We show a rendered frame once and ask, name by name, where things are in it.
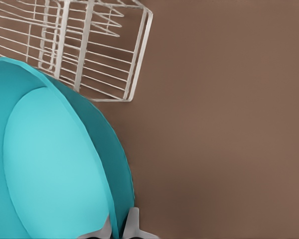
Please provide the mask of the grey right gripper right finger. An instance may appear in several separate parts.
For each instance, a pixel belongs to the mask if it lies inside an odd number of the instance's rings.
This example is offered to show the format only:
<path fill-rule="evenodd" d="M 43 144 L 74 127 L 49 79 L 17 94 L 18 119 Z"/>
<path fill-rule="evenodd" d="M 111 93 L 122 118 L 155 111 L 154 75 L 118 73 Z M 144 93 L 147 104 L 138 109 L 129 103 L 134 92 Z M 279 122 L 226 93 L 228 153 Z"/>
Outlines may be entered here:
<path fill-rule="evenodd" d="M 129 209 L 122 239 L 157 239 L 157 236 L 140 229 L 140 210 L 138 207 Z"/>

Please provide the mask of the turquoise plate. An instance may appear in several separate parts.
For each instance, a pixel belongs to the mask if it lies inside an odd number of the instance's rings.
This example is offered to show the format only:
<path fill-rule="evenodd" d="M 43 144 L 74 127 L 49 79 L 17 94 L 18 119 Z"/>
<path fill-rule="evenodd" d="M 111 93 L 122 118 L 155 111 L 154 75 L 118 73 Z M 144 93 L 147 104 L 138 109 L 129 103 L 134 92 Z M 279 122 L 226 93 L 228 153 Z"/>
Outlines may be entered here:
<path fill-rule="evenodd" d="M 0 58 L 0 239 L 76 239 L 106 219 L 119 239 L 134 202 L 125 152 L 102 113 Z"/>

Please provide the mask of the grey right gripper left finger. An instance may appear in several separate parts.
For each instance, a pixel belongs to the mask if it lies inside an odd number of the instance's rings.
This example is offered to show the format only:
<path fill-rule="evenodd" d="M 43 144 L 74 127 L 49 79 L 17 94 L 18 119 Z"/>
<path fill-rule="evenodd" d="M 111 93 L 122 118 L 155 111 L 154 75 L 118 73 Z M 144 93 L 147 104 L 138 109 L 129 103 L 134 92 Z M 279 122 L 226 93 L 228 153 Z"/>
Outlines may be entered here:
<path fill-rule="evenodd" d="M 110 216 L 107 216 L 104 225 L 101 229 L 83 234 L 77 237 L 77 239 L 111 239 L 112 236 L 112 226 L 110 221 Z"/>

